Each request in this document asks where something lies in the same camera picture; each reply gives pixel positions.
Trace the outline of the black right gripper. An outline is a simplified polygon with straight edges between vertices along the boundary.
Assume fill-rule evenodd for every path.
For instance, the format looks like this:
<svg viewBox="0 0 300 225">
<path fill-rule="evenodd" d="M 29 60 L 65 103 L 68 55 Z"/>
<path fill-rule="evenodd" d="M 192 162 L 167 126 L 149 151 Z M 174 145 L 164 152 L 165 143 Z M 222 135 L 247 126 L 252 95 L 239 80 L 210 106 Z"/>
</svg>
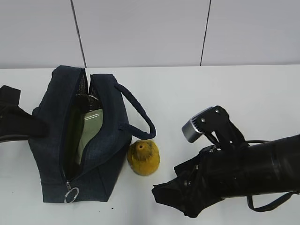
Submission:
<svg viewBox="0 0 300 225">
<path fill-rule="evenodd" d="M 226 152 L 214 146 L 175 166 L 177 178 L 155 185 L 156 203 L 182 213 L 200 213 L 226 198 L 247 196 L 248 178 L 242 152 Z"/>
</svg>

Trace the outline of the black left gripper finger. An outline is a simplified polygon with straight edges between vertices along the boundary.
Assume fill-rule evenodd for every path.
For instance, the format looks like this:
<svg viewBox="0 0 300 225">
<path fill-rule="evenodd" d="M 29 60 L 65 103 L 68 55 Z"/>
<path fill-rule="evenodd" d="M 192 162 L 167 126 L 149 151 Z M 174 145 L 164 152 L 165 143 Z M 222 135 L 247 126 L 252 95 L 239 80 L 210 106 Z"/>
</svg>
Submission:
<svg viewBox="0 0 300 225">
<path fill-rule="evenodd" d="M 44 138 L 49 126 L 19 107 L 21 91 L 3 85 L 0 88 L 0 141 L 25 141 Z"/>
</svg>

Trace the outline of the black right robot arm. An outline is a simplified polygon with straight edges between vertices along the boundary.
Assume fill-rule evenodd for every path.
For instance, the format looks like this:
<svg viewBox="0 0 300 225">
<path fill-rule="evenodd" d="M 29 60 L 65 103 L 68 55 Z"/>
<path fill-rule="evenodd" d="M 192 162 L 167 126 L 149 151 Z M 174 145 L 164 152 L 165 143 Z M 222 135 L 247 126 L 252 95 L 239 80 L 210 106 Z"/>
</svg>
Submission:
<svg viewBox="0 0 300 225">
<path fill-rule="evenodd" d="M 187 217 L 233 197 L 245 197 L 253 211 L 271 211 L 300 192 L 300 137 L 245 143 L 232 153 L 207 146 L 174 171 L 176 177 L 155 185 L 152 194 Z"/>
</svg>

